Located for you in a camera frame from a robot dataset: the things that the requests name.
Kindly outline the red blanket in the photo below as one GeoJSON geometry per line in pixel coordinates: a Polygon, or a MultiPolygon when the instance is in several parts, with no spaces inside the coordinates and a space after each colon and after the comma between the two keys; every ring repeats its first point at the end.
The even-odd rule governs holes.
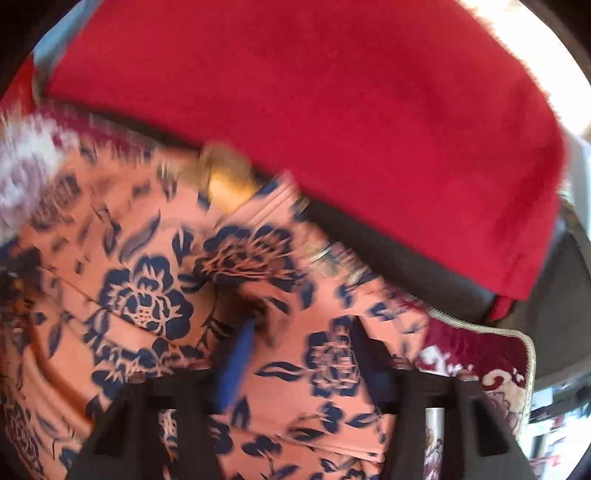
{"type": "Polygon", "coordinates": [[[562,133],[455,1],[105,1],[46,91],[293,172],[494,293],[494,318],[542,270],[562,133]]]}

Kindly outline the maroon floral plush blanket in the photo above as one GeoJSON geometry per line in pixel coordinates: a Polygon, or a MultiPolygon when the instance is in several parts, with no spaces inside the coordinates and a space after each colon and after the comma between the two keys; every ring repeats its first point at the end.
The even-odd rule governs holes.
{"type": "MultiPolygon", "coordinates": [[[[40,283],[41,255],[34,247],[20,247],[19,241],[23,230],[31,222],[58,169],[72,152],[80,151],[82,146],[110,146],[123,154],[170,150],[145,144],[137,139],[108,138],[96,132],[79,133],[57,123],[52,118],[41,115],[17,117],[2,124],[1,346],[6,319],[14,314],[15,302],[19,299],[23,288],[38,286],[40,283]]],[[[206,160],[206,150],[209,147],[224,147],[232,153],[236,161],[249,167],[249,163],[238,153],[221,145],[207,145],[201,151],[193,152],[197,154],[199,161],[206,160]]],[[[250,360],[254,351],[254,339],[262,324],[256,317],[249,317],[246,320],[249,319],[256,320],[256,333],[250,360]]],[[[501,418],[518,442],[520,430],[529,416],[533,391],[535,352],[531,341],[517,332],[472,326],[456,319],[446,320],[437,313],[430,314],[429,330],[430,337],[415,358],[399,358],[389,352],[394,365],[400,369],[414,368],[424,373],[477,383],[499,411],[501,418]]],[[[212,357],[204,365],[190,368],[190,370],[211,367],[212,357]]],[[[245,374],[242,376],[239,388],[244,382],[245,374]]],[[[370,400],[363,378],[362,383],[370,400]]],[[[389,442],[396,423],[396,416],[384,415],[391,416],[394,422],[387,430],[388,442],[384,450],[384,458],[374,479],[381,479],[380,473],[386,461],[389,442]]],[[[443,410],[428,409],[426,425],[427,447],[422,479],[442,479],[440,473],[444,443],[443,410]]],[[[169,456],[169,465],[164,468],[162,479],[178,479],[173,472],[173,465],[178,459],[176,411],[174,409],[160,411],[158,426],[160,441],[169,456]]],[[[1,452],[11,465],[12,477],[35,479],[26,472],[15,457],[6,438],[2,402],[1,452]]],[[[221,459],[217,454],[216,457],[221,465],[221,459]]],[[[221,479],[236,479],[228,477],[222,465],[221,470],[223,474],[221,479]]]]}

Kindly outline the orange floral blouse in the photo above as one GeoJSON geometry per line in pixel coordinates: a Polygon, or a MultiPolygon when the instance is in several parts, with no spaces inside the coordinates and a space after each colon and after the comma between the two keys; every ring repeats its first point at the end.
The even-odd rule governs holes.
{"type": "Polygon", "coordinates": [[[300,215],[287,178],[231,213],[160,170],[166,156],[72,152],[19,241],[41,255],[6,319],[6,438],[35,479],[62,479],[134,380],[204,365],[246,319],[245,382],[208,427],[236,479],[374,479],[394,420],[370,405],[349,330],[406,359],[428,316],[300,215]]]}

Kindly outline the black leather sofa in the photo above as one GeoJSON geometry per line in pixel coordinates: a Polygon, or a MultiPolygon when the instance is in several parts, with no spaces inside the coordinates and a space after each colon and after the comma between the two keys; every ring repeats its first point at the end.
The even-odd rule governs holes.
{"type": "Polygon", "coordinates": [[[77,286],[114,318],[110,338],[144,337],[207,351],[214,329],[260,313],[266,360],[287,360],[310,338],[311,392],[356,390],[348,322],[413,359],[430,337],[430,314],[482,322],[493,296],[339,209],[307,200],[294,179],[254,173],[224,147],[123,154],[82,146],[84,194],[75,215],[88,267],[77,286]]]}

